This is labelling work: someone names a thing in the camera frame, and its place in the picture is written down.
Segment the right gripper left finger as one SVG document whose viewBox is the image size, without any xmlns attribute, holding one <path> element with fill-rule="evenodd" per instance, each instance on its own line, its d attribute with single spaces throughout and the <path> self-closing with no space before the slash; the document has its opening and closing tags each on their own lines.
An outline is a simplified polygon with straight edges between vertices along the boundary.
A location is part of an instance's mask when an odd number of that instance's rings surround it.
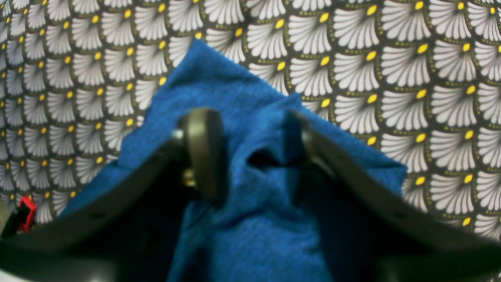
<svg viewBox="0 0 501 282">
<path fill-rule="evenodd" d="M 117 187 L 44 228 L 1 241 L 2 282 L 164 282 L 184 209 L 224 202 L 221 114 L 197 108 Z"/>
</svg>

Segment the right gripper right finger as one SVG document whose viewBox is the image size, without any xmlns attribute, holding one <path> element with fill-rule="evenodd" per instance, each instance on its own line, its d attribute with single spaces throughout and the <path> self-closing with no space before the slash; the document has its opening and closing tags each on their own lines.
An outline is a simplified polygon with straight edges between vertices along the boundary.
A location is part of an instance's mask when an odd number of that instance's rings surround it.
<svg viewBox="0 0 501 282">
<path fill-rule="evenodd" d="M 483 282 L 500 272 L 500 245 L 403 202 L 345 150 L 287 114 L 302 142 L 294 202 L 318 221 L 335 282 Z"/>
</svg>

